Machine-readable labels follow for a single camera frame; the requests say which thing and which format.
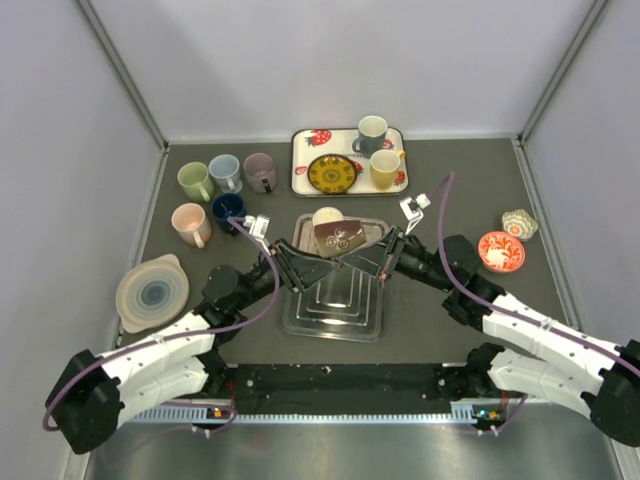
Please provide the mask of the small brown mug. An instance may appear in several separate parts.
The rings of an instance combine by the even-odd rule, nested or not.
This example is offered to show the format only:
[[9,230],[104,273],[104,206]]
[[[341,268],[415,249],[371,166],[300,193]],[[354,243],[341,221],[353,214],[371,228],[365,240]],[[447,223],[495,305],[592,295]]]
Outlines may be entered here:
[[362,221],[354,219],[318,224],[314,237],[318,254],[323,258],[339,257],[367,242]]

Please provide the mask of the cream white mug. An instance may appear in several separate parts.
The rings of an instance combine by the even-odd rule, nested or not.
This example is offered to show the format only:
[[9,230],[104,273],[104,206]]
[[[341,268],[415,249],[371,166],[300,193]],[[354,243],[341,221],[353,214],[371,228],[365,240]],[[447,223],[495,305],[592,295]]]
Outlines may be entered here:
[[325,223],[332,223],[336,221],[342,221],[344,219],[343,213],[335,207],[322,207],[316,210],[312,217],[312,225],[321,225]]

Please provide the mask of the dark blue mug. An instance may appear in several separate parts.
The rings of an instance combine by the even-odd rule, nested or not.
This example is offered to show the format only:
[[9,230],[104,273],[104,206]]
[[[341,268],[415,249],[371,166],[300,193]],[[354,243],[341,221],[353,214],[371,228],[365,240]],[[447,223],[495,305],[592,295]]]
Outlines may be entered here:
[[211,205],[211,213],[221,231],[230,236],[239,235],[239,231],[228,221],[230,217],[245,217],[247,208],[242,197],[236,193],[224,193]]

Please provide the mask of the purple mug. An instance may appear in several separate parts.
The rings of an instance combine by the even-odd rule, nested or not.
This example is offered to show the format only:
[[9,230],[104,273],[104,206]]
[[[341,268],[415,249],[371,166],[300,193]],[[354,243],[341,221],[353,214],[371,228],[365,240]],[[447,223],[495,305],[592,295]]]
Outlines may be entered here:
[[245,177],[256,193],[271,193],[277,186],[277,171],[273,158],[266,153],[253,153],[243,163]]

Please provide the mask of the pink mug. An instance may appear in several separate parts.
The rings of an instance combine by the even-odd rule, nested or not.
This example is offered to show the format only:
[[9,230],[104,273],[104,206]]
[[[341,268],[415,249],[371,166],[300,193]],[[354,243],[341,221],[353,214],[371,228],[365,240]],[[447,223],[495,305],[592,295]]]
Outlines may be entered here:
[[204,249],[212,236],[212,226],[205,210],[196,203],[177,207],[171,216],[171,225],[184,242]]

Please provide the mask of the light blue mug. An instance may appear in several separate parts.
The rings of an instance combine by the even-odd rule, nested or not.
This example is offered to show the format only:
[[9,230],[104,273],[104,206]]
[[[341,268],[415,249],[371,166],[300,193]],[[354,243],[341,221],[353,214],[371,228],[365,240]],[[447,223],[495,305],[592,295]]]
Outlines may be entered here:
[[243,183],[240,174],[240,162],[231,154],[222,154],[210,160],[210,176],[224,193],[239,193]]

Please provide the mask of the light green mug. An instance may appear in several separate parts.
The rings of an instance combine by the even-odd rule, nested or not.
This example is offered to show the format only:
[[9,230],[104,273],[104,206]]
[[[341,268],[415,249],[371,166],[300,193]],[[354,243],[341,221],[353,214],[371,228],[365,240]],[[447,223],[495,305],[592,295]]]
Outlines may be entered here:
[[177,180],[186,196],[193,202],[206,203],[214,198],[215,186],[208,167],[200,162],[190,162],[182,166]]

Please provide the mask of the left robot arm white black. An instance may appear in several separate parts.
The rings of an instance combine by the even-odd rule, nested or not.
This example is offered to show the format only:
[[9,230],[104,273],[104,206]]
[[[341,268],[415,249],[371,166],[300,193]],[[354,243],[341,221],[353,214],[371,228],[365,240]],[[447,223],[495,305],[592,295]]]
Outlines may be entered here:
[[323,259],[279,240],[247,273],[230,265],[211,270],[201,302],[169,326],[129,346],[67,363],[45,401],[43,428],[60,432],[71,450],[91,452],[137,414],[176,397],[216,396],[227,374],[216,357],[221,335],[250,325],[242,312],[281,287],[304,291],[335,271]]

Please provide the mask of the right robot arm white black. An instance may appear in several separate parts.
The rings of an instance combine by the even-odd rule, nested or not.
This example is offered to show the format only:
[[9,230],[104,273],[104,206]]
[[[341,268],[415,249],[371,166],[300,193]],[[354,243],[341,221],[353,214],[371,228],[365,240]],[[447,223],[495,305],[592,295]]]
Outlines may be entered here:
[[541,314],[479,274],[480,258],[462,235],[429,252],[393,228],[381,240],[339,258],[385,281],[394,273],[447,293],[442,306],[461,325],[510,344],[483,346],[468,361],[476,394],[496,389],[561,405],[589,419],[609,438],[639,445],[639,343],[597,339]]

